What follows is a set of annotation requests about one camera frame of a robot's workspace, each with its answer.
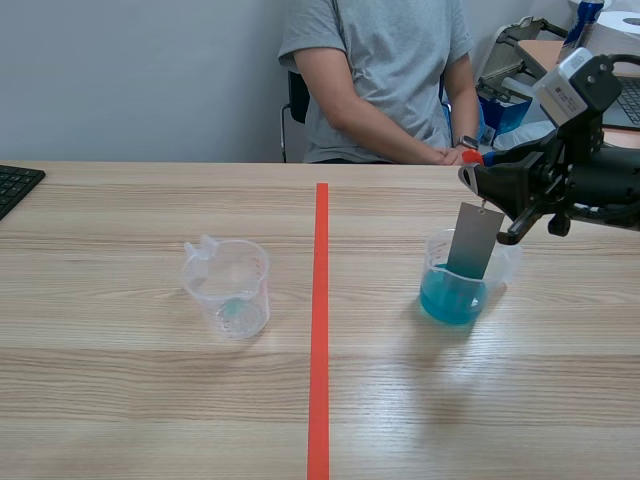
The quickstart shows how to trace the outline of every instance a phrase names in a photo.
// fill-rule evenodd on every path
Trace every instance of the empty measuring cup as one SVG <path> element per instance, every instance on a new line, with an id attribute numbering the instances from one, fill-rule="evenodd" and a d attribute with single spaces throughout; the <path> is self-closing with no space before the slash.
<path id="1" fill-rule="evenodd" d="M 447 270 L 454 233 L 453 229 L 445 230 L 427 241 L 420 303 L 437 320 L 464 325 L 478 318 L 497 286 L 512 280 L 522 248 L 496 243 L 484 278 L 475 280 Z"/>
<path id="2" fill-rule="evenodd" d="M 200 247 L 186 243 L 184 288 L 200 305 L 209 325 L 233 339 L 249 338 L 269 320 L 269 257 L 245 240 L 217 241 L 207 235 Z"/>

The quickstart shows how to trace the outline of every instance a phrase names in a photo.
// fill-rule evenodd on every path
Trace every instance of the red tape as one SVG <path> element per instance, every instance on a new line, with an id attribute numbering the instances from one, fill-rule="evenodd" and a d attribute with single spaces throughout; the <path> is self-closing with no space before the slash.
<path id="1" fill-rule="evenodd" d="M 318 184 L 307 480 L 329 480 L 329 185 Z"/>

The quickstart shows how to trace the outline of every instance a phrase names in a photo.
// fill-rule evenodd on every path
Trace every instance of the blue box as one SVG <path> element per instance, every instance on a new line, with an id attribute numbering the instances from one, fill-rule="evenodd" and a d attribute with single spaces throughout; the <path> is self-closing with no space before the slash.
<path id="1" fill-rule="evenodd" d="M 493 145 L 496 137 L 503 133 L 508 133 L 520 125 L 527 115 L 529 107 L 531 107 L 532 99 L 521 100 L 512 97 L 518 103 L 505 103 L 496 98 L 486 98 L 478 95 L 482 110 L 484 111 L 484 121 L 487 124 L 482 143 L 485 145 Z"/>

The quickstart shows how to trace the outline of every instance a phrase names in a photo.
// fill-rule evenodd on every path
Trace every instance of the beaker handle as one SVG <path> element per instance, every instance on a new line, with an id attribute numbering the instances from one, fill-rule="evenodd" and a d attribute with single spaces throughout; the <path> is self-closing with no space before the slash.
<path id="1" fill-rule="evenodd" d="M 200 238 L 200 248 L 194 247 L 191 243 L 184 244 L 184 251 L 187 254 L 187 259 L 190 260 L 193 257 L 200 257 L 203 260 L 211 258 L 216 254 L 220 242 L 211 238 L 209 235 L 202 235 Z"/>

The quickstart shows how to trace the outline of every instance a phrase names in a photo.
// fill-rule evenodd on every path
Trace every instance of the keyboard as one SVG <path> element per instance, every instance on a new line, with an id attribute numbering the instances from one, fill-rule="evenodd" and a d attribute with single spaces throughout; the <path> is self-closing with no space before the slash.
<path id="1" fill-rule="evenodd" d="M 13 210 L 44 177 L 45 173 L 42 170 L 0 165 L 0 220 Z"/>
<path id="2" fill-rule="evenodd" d="M 640 79 L 618 77 L 622 83 L 622 95 L 618 102 L 636 127 L 640 127 Z"/>

